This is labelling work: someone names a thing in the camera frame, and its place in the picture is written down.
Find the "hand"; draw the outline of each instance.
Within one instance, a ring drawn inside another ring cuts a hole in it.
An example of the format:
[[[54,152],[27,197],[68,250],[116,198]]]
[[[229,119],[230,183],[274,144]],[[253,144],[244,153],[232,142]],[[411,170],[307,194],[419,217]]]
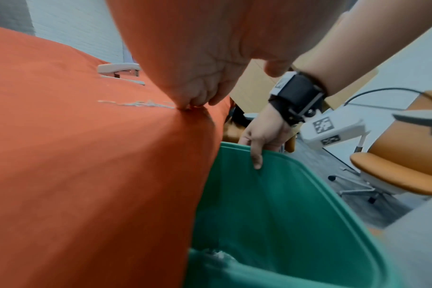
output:
[[[244,130],[238,144],[251,146],[254,168],[260,169],[263,163],[262,149],[278,151],[292,136],[292,128],[279,112],[268,104]]]
[[[177,105],[217,104],[252,58],[279,77],[311,49],[346,0],[107,0],[148,77]]]

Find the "black cable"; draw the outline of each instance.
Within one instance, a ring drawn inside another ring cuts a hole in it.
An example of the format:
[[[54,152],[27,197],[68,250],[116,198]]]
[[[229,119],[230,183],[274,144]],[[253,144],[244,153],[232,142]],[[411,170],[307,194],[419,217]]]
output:
[[[374,89],[374,90],[369,90],[369,91],[362,92],[362,93],[357,94],[354,97],[350,98],[349,100],[347,100],[346,103],[344,103],[343,106],[346,106],[349,102],[351,102],[355,98],[360,97],[362,95],[365,95],[365,94],[368,94],[368,93],[373,93],[373,92],[378,92],[378,91],[385,91],[385,90],[403,90],[403,91],[415,92],[415,93],[418,93],[418,94],[421,94],[421,95],[425,96],[426,98],[428,98],[428,99],[430,99],[432,101],[432,96],[429,95],[426,92],[422,92],[422,91],[418,91],[418,90],[414,90],[414,89],[409,89],[409,88],[391,87],[391,88],[381,88],[381,89]]]

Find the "chair seat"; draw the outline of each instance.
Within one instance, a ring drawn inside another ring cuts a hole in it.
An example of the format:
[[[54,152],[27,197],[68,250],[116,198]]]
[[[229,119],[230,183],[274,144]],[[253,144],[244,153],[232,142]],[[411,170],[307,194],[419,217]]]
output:
[[[350,161],[365,173],[406,191],[432,195],[432,176],[385,160],[372,153],[359,152]]]

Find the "chair base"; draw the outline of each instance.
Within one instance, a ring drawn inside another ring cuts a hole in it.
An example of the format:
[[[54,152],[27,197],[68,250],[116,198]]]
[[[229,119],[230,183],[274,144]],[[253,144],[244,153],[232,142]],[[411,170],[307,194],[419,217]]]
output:
[[[343,170],[345,171],[349,171],[354,175],[359,175],[357,174],[357,172],[352,172],[351,170],[348,170],[346,168],[343,168]],[[342,197],[343,195],[362,195],[362,196],[370,196],[368,199],[368,202],[373,204],[374,202],[376,202],[376,200],[379,198],[380,195],[382,194],[389,194],[385,191],[380,191],[377,190],[376,188],[372,187],[369,183],[361,183],[358,181],[355,181],[353,179],[350,178],[346,178],[344,176],[339,176],[339,175],[330,175],[329,177],[330,181],[335,181],[337,178],[343,179],[345,181],[348,181],[350,183],[354,183],[357,184],[359,186],[362,186],[364,189],[355,189],[355,190],[342,190],[337,192],[337,194]]]

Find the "green bin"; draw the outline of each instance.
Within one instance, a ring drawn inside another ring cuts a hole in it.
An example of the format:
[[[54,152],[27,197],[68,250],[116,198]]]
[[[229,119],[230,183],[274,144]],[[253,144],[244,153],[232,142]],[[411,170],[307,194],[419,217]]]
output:
[[[322,180],[286,155],[263,155],[254,170],[249,147],[222,143],[197,208],[184,287],[402,287],[376,240]]]

